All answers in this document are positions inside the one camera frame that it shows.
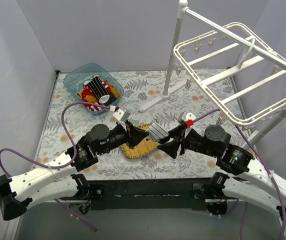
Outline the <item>navy blue sock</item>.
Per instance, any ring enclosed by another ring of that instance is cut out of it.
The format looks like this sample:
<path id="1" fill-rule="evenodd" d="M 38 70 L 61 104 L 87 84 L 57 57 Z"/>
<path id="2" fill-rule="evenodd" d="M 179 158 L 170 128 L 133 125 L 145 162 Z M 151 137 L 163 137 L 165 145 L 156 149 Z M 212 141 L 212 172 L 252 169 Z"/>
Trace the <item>navy blue sock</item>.
<path id="1" fill-rule="evenodd" d="M 109 99 L 108 99 L 108 101 L 105 103 L 105 106 L 112 105 L 116 100 L 117 100 L 117 98 L 115 97 L 115 95 L 114 95 L 113 93 L 110 93 Z"/>

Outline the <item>red white striped sock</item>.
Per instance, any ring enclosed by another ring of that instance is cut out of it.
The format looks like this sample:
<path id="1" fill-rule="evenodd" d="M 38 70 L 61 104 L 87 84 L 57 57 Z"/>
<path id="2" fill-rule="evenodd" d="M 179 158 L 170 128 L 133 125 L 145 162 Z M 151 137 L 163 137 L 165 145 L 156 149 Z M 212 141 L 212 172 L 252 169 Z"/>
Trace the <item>red white striped sock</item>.
<path id="1" fill-rule="evenodd" d="M 92 111 L 92 112 L 98 112 L 100 110 L 103 110 L 106 108 L 106 106 L 104 104 L 101 104 L 99 102 L 96 102 L 96 103 L 90 103 L 90 104 L 85 104 L 84 105 L 89 111 Z"/>
<path id="2" fill-rule="evenodd" d="M 108 84 L 108 82 L 105 81 L 101 81 L 101 83 L 103 84 L 104 88 L 106 89 L 107 93 L 109 94 L 111 92 L 111 88 L 110 85 Z"/>

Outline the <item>mustard yellow sock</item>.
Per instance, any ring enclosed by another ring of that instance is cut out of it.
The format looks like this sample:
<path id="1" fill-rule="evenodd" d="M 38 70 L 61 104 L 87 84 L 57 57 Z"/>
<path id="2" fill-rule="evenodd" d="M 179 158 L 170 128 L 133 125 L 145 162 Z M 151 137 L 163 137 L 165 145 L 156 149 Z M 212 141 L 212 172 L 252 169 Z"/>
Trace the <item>mustard yellow sock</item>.
<path id="1" fill-rule="evenodd" d="M 87 102 L 90 102 L 90 103 L 97 103 L 98 102 L 97 98 L 94 95 L 88 94 L 88 95 L 86 95 L 85 99 Z"/>
<path id="2" fill-rule="evenodd" d="M 112 93 L 115 98 L 118 99 L 120 97 L 120 93 L 112 85 L 109 85 L 107 89 L 110 90 L 110 93 Z"/>

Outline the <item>red sock with white pattern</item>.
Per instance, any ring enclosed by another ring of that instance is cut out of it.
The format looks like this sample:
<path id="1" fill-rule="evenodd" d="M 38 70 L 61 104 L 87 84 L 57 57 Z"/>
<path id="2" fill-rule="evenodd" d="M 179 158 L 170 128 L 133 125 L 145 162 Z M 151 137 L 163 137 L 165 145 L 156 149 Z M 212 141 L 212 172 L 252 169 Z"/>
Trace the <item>red sock with white pattern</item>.
<path id="1" fill-rule="evenodd" d="M 83 98 L 83 99 L 82 99 L 82 100 L 83 100 L 84 102 L 87 102 L 86 99 L 85 99 L 86 95 L 95 96 L 94 93 L 92 92 L 92 90 L 91 90 L 88 86 L 83 85 L 83 90 L 82 90 L 82 98 Z"/>

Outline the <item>black white striped sock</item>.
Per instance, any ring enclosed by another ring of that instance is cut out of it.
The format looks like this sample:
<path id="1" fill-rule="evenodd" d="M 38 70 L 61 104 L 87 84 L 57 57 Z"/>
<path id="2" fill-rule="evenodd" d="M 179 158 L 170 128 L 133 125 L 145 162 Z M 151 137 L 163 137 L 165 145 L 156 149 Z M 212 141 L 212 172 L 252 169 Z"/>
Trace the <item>black white striped sock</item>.
<path id="1" fill-rule="evenodd" d="M 107 93 L 98 75 L 95 75 L 92 79 L 85 81 L 84 85 L 88 86 L 92 90 L 98 100 L 98 103 L 105 104 L 108 101 L 110 94 Z"/>

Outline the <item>beige striped sock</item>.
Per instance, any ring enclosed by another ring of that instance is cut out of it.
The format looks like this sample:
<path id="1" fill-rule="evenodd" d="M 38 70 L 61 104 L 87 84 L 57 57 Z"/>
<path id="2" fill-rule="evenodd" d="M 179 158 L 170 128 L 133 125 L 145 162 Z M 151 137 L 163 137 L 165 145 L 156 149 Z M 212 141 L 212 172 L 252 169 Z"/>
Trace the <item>beige striped sock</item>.
<path id="1" fill-rule="evenodd" d="M 83 98 L 82 98 L 82 90 L 79 91 L 79 92 L 77 92 L 77 98 L 79 98 L 79 99 L 81 99 L 81 100 L 83 99 Z"/>

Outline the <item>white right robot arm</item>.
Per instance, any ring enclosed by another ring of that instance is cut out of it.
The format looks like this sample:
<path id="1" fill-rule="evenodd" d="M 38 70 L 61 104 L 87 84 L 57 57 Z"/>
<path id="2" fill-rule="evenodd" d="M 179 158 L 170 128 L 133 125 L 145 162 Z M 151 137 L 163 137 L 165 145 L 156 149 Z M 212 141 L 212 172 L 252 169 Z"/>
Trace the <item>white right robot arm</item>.
<path id="1" fill-rule="evenodd" d="M 218 125 L 210 125 L 204 136 L 181 124 L 156 137 L 158 149 L 172 158 L 191 150 L 215 157 L 224 172 L 215 173 L 200 194 L 208 198 L 223 196 L 241 199 L 279 218 L 286 218 L 286 180 L 270 170 L 245 149 L 230 144 L 230 134 Z"/>

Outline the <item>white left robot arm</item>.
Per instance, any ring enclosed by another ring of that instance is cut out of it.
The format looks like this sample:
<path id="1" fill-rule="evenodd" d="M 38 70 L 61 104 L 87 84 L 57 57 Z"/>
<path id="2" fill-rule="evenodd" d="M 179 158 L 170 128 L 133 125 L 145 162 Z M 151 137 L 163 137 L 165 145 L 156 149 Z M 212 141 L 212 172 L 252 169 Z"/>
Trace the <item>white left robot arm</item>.
<path id="1" fill-rule="evenodd" d="M 127 144 L 130 148 L 148 137 L 148 132 L 129 121 L 109 129 L 97 124 L 77 142 L 44 167 L 16 176 L 0 176 L 0 208 L 3 220 L 13 220 L 27 209 L 61 197 L 84 200 L 89 188 L 78 180 L 79 172 L 96 164 L 98 156 Z"/>

